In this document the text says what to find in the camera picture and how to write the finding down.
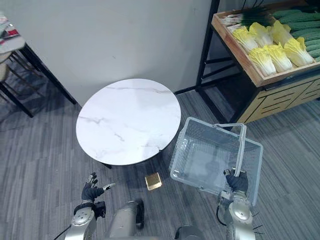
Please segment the wooden crate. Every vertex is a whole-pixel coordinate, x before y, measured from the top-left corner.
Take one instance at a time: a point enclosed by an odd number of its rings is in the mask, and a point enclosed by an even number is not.
[[[291,0],[286,2],[279,2],[265,5],[270,13],[275,12],[277,10],[288,9],[293,6],[305,6],[306,2],[302,0]],[[237,11],[224,11],[219,12],[213,15],[212,26],[215,28],[217,33],[220,35],[222,40],[228,46],[228,48],[233,53],[236,60],[240,63],[243,70],[250,77],[252,82],[256,87],[272,84],[278,82],[280,80],[285,79],[291,75],[305,72],[307,70],[313,69],[315,67],[320,66],[320,62],[316,62],[313,60],[312,64],[301,66],[301,67],[293,67],[291,70],[284,71],[281,73],[276,73],[270,76],[265,77],[261,71],[255,66],[255,64],[249,59],[249,56],[245,52],[245,50],[240,46],[237,40],[232,36],[232,33],[227,29],[227,27],[222,23],[221,18],[228,16],[230,14],[238,14],[240,10]]]

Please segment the basket handle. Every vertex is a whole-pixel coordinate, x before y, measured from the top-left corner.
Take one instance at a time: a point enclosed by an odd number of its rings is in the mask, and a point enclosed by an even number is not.
[[[238,156],[236,158],[236,165],[235,165],[235,171],[234,171],[234,176],[239,177],[241,166],[242,166],[242,160],[244,158],[244,152],[245,152],[247,126],[244,125],[243,123],[229,123],[229,124],[217,123],[217,124],[213,124],[212,126],[220,127],[220,128],[228,128],[228,127],[235,127],[235,126],[241,127],[240,136],[239,136],[240,147],[238,151]]]

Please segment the table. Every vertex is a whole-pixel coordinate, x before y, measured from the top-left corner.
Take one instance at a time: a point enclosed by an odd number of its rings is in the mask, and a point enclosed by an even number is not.
[[[112,83],[81,109],[76,136],[81,148],[107,165],[132,165],[163,150],[180,125],[176,96],[147,79]]]
[[[0,54],[13,52],[22,49],[26,42],[22,36],[14,36],[12,38],[5,39],[4,43],[0,46]]]

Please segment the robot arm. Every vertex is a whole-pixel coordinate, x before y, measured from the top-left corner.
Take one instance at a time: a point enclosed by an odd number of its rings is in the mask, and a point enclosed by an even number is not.
[[[95,198],[115,186],[115,183],[97,188],[97,175],[93,172],[86,181],[82,194],[81,204],[73,211],[71,228],[65,236],[65,240],[89,240],[96,230],[97,218],[105,217],[106,204],[104,201],[95,202]]]
[[[226,180],[232,188],[232,193],[223,191],[220,199],[227,202],[224,220],[227,227],[227,240],[255,240],[252,227],[251,203],[247,198],[248,178],[245,172],[239,177],[234,176],[234,170],[224,171]]]

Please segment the black wire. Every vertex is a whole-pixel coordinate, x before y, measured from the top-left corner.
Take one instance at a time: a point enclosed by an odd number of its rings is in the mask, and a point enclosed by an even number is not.
[[[57,240],[58,237],[60,237],[62,234],[64,234],[64,232],[67,231],[69,228],[71,228],[71,224],[65,230],[63,230],[58,236],[56,236],[53,240]]]
[[[260,213],[260,211],[258,211],[255,215],[252,215],[252,217],[255,217],[257,216],[258,214]]]
[[[259,7],[263,2],[264,2],[264,0],[261,0],[261,2],[258,4],[257,7]]]
[[[252,8],[254,8],[255,7],[255,5],[256,5],[256,3],[258,2],[258,0],[255,0],[255,2],[254,2],[254,4],[253,4],[253,6],[252,6]]]
[[[244,0],[241,11],[244,9],[247,0]]]
[[[223,226],[227,226],[225,223],[223,223],[222,221],[220,221],[220,218],[219,218],[219,208],[220,208],[220,204],[218,204],[218,206],[216,207],[216,212],[215,212],[215,216],[216,216],[216,219],[218,220],[218,222],[220,224],[222,224]]]
[[[263,226],[263,224],[261,224],[260,226],[256,226],[256,227],[253,228],[252,230],[255,230],[255,229],[260,228],[260,227],[262,227],[262,226]]]

